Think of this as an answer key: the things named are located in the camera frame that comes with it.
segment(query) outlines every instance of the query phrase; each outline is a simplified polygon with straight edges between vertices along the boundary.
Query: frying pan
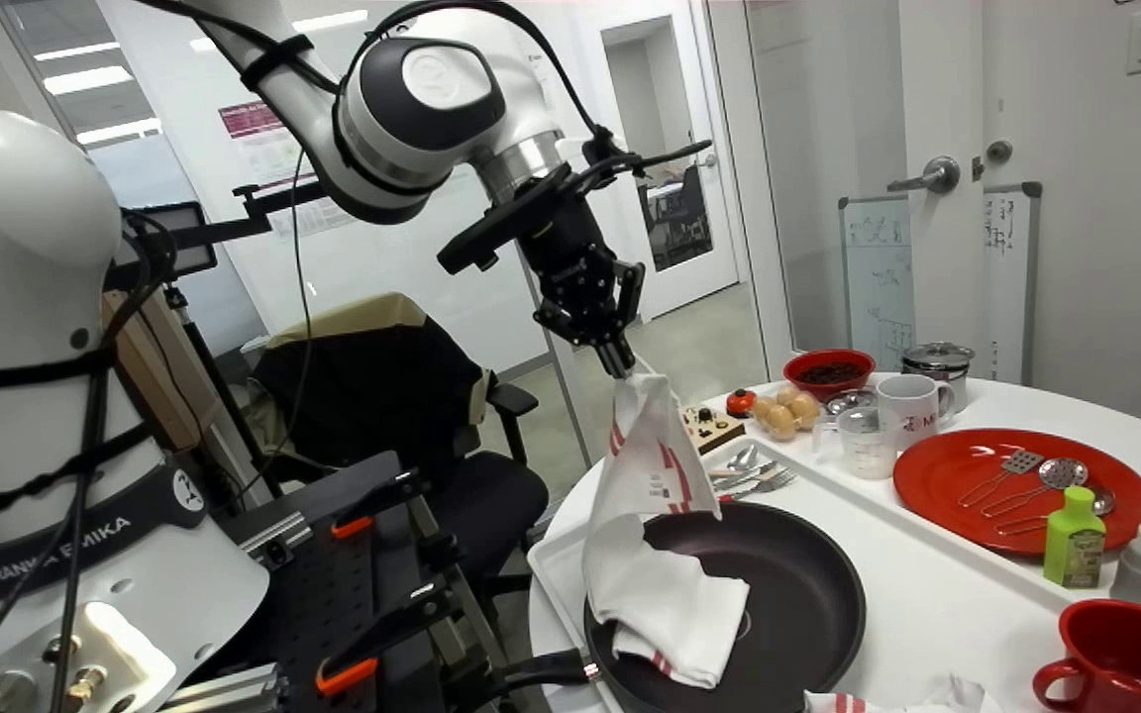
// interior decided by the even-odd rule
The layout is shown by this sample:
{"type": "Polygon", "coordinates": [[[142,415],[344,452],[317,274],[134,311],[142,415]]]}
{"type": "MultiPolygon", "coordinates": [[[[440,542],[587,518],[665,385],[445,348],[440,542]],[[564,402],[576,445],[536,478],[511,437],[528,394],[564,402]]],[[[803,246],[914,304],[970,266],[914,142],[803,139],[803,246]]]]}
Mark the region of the frying pan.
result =
{"type": "Polygon", "coordinates": [[[848,556],[812,522],[733,502],[713,515],[646,522],[652,550],[698,556],[705,576],[749,583],[743,628],[718,690],[690,690],[646,657],[613,657],[613,621],[581,614],[590,657],[626,713],[803,711],[803,690],[830,690],[863,638],[863,588],[848,556]]]}

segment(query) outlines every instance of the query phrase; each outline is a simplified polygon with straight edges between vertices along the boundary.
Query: red bowl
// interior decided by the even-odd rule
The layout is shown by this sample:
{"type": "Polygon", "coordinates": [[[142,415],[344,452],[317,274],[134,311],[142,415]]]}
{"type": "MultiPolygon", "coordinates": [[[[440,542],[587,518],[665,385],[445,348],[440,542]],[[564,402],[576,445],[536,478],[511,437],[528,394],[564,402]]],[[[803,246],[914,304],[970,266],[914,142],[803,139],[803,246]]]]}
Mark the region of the red bowl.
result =
{"type": "Polygon", "coordinates": [[[877,371],[877,361],[857,348],[817,348],[786,365],[786,378],[801,394],[812,394],[817,402],[838,402],[842,394],[863,390],[873,371],[877,371]]]}

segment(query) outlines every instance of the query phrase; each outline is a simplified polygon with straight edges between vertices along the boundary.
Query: plate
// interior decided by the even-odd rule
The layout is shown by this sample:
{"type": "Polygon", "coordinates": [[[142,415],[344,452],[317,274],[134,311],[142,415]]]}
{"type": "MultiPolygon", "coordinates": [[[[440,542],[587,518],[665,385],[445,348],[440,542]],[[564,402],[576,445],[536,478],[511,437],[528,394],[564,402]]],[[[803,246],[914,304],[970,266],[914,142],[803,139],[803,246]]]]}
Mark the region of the plate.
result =
{"type": "Polygon", "coordinates": [[[1043,559],[1044,515],[1060,509],[1060,492],[1043,489],[1039,470],[1011,474],[1001,460],[1013,452],[1085,464],[1085,489],[1118,502],[1106,515],[1106,547],[1128,547],[1141,526],[1141,474],[1089,445],[1044,432],[976,428],[922,439],[896,460],[896,496],[914,515],[970,542],[1013,559],[1043,559]]]}

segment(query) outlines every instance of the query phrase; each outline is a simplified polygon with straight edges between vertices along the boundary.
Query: black chair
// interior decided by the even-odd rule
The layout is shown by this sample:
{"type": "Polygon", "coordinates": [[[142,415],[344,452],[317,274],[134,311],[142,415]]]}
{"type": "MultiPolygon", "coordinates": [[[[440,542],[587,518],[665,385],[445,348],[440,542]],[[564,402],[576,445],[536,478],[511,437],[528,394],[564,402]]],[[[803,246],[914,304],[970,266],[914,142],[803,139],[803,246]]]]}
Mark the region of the black chair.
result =
{"type": "Polygon", "coordinates": [[[540,402],[466,361],[416,301],[387,292],[290,328],[264,344],[252,378],[277,404],[292,452],[322,470],[377,452],[420,468],[471,579],[499,576],[507,556],[528,547],[548,489],[528,468],[519,415],[540,402]],[[478,452],[488,404],[499,411],[507,456],[478,452]]]}

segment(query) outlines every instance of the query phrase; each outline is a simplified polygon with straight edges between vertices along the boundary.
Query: white robot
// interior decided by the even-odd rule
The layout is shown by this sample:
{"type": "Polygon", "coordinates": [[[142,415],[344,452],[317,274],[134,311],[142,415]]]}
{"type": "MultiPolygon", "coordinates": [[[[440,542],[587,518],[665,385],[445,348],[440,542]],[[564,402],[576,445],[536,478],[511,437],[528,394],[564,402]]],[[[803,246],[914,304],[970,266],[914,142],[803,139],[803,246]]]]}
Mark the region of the white robot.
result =
{"type": "MultiPolygon", "coordinates": [[[[491,266],[513,238],[543,292],[536,323],[590,344],[611,378],[632,369],[622,328],[632,323],[640,271],[611,253],[587,191],[619,172],[640,172],[646,160],[622,156],[611,131],[590,123],[590,172],[572,172],[519,52],[523,18],[482,0],[409,3],[368,36],[348,77],[329,81],[307,45],[292,41],[285,0],[148,3],[194,18],[298,134],[326,196],[366,222],[413,220],[453,165],[471,164],[495,205],[445,246],[440,261],[453,274],[491,266]]],[[[268,588],[268,576],[202,515],[186,474],[162,468],[149,439],[101,452],[101,474],[87,496],[75,492],[75,474],[33,482],[138,423],[121,390],[108,382],[108,428],[87,428],[92,411],[101,411],[87,397],[92,371],[108,369],[94,358],[100,288],[121,253],[117,235],[116,200],[80,151],[0,114],[0,369],[59,365],[0,371],[0,614],[8,589],[29,583],[0,621],[0,711],[50,711],[59,657],[67,683],[92,676],[67,711],[160,711],[236,633],[268,588]],[[178,502],[171,522],[129,522],[134,515],[116,513],[142,492],[160,496],[153,489],[178,502]],[[67,653],[59,645],[67,559],[54,556],[54,530],[84,530],[71,599],[84,645],[67,653]]]]}

